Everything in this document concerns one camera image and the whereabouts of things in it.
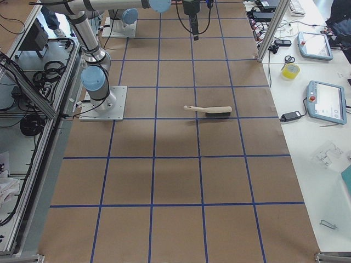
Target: keyboard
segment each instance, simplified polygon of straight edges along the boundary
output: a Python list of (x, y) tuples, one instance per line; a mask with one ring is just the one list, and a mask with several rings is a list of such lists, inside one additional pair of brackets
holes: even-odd
[(306, 14), (305, 10), (300, 5), (299, 0), (291, 0), (288, 9), (292, 16), (305, 16)]

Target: white mounting plate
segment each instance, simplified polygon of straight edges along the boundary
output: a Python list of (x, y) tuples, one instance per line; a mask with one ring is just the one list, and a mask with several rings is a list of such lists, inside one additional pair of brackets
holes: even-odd
[[(127, 86), (111, 86), (111, 92), (116, 96), (116, 105), (106, 112), (89, 111), (93, 108), (92, 104), (83, 104), (82, 112), (89, 111), (80, 115), (81, 121), (122, 121), (124, 115), (124, 107), (126, 105)], [(90, 96), (86, 93), (85, 100), (90, 100)]]
[[(106, 18), (105, 21), (105, 26), (110, 24), (110, 17)], [(114, 32), (112, 31), (111, 38), (126, 38), (126, 37), (135, 37), (135, 32), (137, 31), (137, 21), (135, 21), (133, 24), (128, 25), (123, 32)], [(110, 27), (105, 27), (103, 29), (102, 37), (103, 38), (108, 38), (110, 36), (111, 28)]]

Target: tiled surface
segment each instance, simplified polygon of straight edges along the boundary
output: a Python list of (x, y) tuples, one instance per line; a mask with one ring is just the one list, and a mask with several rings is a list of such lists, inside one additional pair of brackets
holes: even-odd
[[(207, 14), (203, 2), (200, 30)], [(129, 87), (125, 119), (74, 121), (39, 251), (48, 262), (314, 262), (242, 3), (217, 0), (198, 42), (174, 5), (139, 15), (136, 39), (106, 45), (110, 83)], [(206, 119), (184, 105), (233, 112)]]

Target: blue joint cap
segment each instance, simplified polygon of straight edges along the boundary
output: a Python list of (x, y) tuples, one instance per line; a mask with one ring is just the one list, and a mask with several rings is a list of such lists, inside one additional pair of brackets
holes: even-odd
[(100, 67), (90, 66), (83, 70), (81, 74), (81, 81), (84, 87), (90, 92), (95, 92), (104, 85), (105, 74)]
[(138, 19), (138, 11), (135, 8), (127, 9), (123, 12), (122, 21), (127, 24), (131, 25)]
[(164, 13), (171, 7), (171, 0), (149, 0), (150, 7), (159, 13)]

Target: person's leg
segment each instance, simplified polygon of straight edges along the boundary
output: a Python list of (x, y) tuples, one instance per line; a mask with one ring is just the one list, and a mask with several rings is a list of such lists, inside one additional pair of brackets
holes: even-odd
[(56, 30), (60, 27), (60, 22), (57, 19), (55, 12), (50, 11), (45, 6), (42, 7), (41, 12), (45, 18), (46, 24), (51, 30)]

